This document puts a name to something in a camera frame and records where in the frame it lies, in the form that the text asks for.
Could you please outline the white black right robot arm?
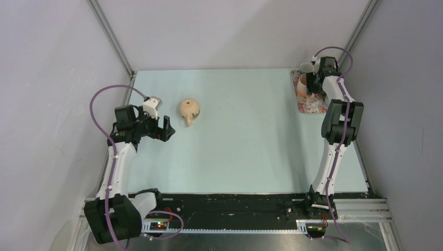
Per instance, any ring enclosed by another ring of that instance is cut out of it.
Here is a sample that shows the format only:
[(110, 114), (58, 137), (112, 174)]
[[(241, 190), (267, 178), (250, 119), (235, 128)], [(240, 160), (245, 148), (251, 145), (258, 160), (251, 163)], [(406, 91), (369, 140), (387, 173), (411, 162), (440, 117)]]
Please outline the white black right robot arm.
[(334, 206), (335, 180), (344, 153), (356, 140), (364, 105), (355, 101), (344, 84), (336, 58), (323, 56), (311, 60), (313, 71), (306, 73), (306, 88), (309, 94), (319, 94), (328, 104), (321, 125), (324, 140), (323, 155), (318, 173), (302, 201), (285, 203), (286, 218), (322, 219)]

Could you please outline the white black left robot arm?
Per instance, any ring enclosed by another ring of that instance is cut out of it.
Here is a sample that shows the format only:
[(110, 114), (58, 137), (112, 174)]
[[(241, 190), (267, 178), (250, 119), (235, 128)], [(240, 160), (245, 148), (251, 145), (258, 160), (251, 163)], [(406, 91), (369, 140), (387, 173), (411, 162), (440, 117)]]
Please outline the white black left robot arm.
[(157, 188), (128, 191), (132, 163), (143, 137), (167, 142), (175, 129), (164, 116), (163, 126), (142, 107), (125, 105), (115, 108), (116, 121), (108, 136), (108, 163), (103, 183), (94, 200), (88, 201), (84, 213), (98, 244), (107, 244), (140, 236), (142, 220), (148, 214), (158, 218), (165, 203)]

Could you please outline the orange mug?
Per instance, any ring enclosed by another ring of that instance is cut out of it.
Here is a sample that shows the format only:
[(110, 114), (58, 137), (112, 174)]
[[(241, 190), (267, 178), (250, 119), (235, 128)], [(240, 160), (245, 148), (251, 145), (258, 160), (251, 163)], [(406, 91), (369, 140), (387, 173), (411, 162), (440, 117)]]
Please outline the orange mug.
[(296, 94), (300, 97), (306, 97), (308, 94), (307, 90), (307, 79), (306, 74), (301, 74), (298, 78), (298, 82), (296, 84)]

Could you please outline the grey blue mug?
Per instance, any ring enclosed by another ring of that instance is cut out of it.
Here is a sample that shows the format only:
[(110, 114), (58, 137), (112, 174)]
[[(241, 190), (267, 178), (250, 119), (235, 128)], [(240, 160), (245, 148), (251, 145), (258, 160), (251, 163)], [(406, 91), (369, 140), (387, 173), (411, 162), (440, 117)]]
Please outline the grey blue mug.
[(314, 65), (310, 62), (302, 63), (299, 67), (299, 71), (301, 74), (313, 73)]

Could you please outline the tan ceramic mug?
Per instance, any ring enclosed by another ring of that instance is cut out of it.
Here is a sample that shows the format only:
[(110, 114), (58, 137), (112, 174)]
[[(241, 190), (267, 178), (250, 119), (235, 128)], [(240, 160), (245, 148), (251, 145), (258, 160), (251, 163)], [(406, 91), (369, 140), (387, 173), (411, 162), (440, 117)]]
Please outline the tan ceramic mug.
[(186, 98), (179, 104), (180, 115), (185, 119), (188, 127), (199, 116), (200, 111), (199, 103), (193, 98)]

